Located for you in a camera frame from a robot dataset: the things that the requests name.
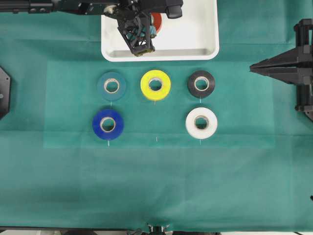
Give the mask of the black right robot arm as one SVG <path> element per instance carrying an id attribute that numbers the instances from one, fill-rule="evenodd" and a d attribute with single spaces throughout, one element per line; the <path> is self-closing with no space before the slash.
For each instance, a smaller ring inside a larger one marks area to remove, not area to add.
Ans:
<path id="1" fill-rule="evenodd" d="M 136 0 L 2 0 L 0 11 L 14 14 L 64 12 L 84 16 L 104 15 L 117 20 L 117 29 L 133 55 L 155 51 L 152 39 L 157 32 L 152 15 L 141 10 Z"/>

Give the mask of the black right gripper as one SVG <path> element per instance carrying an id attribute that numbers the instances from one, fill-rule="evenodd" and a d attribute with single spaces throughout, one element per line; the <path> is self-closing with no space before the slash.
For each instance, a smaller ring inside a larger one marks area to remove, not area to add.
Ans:
<path id="1" fill-rule="evenodd" d="M 156 36 L 151 13 L 140 9 L 138 0 L 121 0 L 118 5 L 121 18 L 118 30 L 134 56 L 154 52 L 152 39 Z"/>

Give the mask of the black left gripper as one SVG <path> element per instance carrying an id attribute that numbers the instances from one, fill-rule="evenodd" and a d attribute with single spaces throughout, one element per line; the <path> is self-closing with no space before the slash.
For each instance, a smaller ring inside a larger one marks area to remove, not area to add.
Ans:
<path id="1" fill-rule="evenodd" d="M 313 118 L 313 20 L 294 26 L 296 48 L 250 66 L 250 71 L 296 86 L 296 111 Z"/>

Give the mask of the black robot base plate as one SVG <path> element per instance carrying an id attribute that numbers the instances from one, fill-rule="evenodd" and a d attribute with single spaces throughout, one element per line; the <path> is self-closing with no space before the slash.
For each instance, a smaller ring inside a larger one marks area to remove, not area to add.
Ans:
<path id="1" fill-rule="evenodd" d="M 9 113 L 11 77 L 0 68 L 0 119 Z"/>

